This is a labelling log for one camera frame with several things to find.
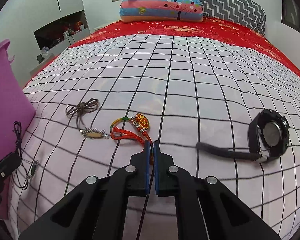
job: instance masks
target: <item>purple bucket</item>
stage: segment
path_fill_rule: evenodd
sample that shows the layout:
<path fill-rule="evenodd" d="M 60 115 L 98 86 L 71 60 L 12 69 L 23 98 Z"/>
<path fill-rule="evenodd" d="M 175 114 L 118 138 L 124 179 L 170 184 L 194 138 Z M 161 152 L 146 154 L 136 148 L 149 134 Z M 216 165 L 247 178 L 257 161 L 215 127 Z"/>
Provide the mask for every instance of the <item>purple bucket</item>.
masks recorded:
<path fill-rule="evenodd" d="M 9 40 L 0 43 L 0 160 L 16 148 L 13 122 L 22 125 L 22 135 L 32 121 L 35 109 L 29 102 L 11 70 L 7 49 Z"/>

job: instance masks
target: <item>window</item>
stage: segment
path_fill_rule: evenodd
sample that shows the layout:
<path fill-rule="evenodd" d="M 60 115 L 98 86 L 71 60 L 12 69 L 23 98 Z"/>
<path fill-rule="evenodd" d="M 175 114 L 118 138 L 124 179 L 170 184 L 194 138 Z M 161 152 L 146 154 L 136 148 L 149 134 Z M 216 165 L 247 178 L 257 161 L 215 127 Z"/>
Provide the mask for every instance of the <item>window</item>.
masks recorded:
<path fill-rule="evenodd" d="M 282 0 L 282 23 L 300 32 L 300 8 L 294 0 Z"/>

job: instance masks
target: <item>bed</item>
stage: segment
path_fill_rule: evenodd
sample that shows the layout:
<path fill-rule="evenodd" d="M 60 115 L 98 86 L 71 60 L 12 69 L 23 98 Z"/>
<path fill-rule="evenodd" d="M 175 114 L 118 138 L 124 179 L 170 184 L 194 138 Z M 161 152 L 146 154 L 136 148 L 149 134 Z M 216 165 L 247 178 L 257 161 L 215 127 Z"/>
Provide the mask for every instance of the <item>bed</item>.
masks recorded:
<path fill-rule="evenodd" d="M 39 167 L 27 190 L 10 183 L 16 239 L 89 175 L 109 176 L 141 152 L 135 141 L 81 136 L 65 109 L 91 98 L 100 105 L 83 116 L 87 126 L 108 131 L 117 118 L 142 113 L 150 137 L 176 165 L 199 178 L 217 177 L 282 239 L 300 225 L 300 71 L 249 28 L 213 18 L 113 23 L 64 51 L 23 91 L 36 109 L 23 156 Z M 195 149 L 204 141 L 247 150 L 248 125 L 263 109 L 276 110 L 291 126 L 280 159 L 259 164 Z M 130 124 L 125 129 L 134 131 Z M 177 239 L 174 199 L 153 191 L 140 239 Z M 143 205 L 144 198 L 129 198 L 123 239 L 135 239 Z"/>

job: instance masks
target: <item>gray chevron pillow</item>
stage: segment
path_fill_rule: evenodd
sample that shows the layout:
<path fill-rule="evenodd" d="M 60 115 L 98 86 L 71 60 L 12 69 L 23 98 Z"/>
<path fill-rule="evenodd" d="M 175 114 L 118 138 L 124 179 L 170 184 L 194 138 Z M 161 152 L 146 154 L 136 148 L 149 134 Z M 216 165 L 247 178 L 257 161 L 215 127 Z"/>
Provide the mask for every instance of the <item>gray chevron pillow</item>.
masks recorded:
<path fill-rule="evenodd" d="M 266 14 L 251 0 L 201 0 L 207 17 L 228 20 L 265 34 Z"/>

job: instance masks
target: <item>red bedspread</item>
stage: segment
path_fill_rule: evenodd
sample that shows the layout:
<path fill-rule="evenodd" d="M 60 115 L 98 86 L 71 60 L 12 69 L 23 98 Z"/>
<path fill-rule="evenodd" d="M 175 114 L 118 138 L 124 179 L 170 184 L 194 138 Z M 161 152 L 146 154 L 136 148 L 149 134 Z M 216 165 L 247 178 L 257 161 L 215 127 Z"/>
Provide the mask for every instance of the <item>red bedspread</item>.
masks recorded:
<path fill-rule="evenodd" d="M 300 70 L 266 38 L 242 25 L 215 18 L 205 18 L 202 23 L 180 21 L 124 23 L 119 21 L 78 41 L 71 48 L 95 41 L 138 33 L 183 37 L 198 36 L 215 39 L 230 45 L 255 49 L 278 60 L 300 77 Z"/>

